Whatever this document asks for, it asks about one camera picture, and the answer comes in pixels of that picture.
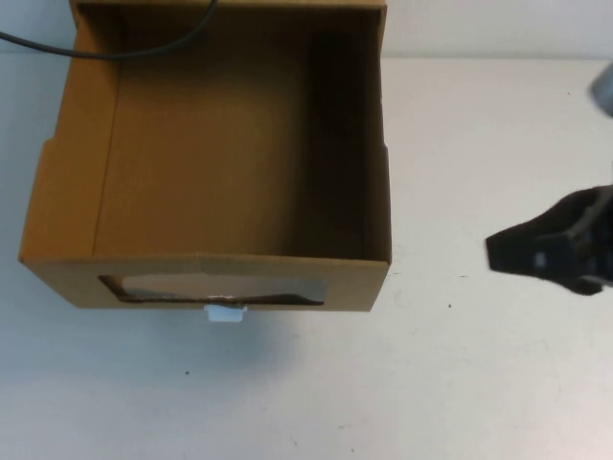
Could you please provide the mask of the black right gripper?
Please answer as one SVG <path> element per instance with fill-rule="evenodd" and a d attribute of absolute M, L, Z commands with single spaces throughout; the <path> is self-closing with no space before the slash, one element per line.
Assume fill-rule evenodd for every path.
<path fill-rule="evenodd" d="M 571 245 L 533 242 L 565 230 Z M 601 293 L 612 287 L 612 186 L 572 192 L 539 216 L 487 237 L 486 249 L 494 272 L 534 278 L 580 296 Z"/>

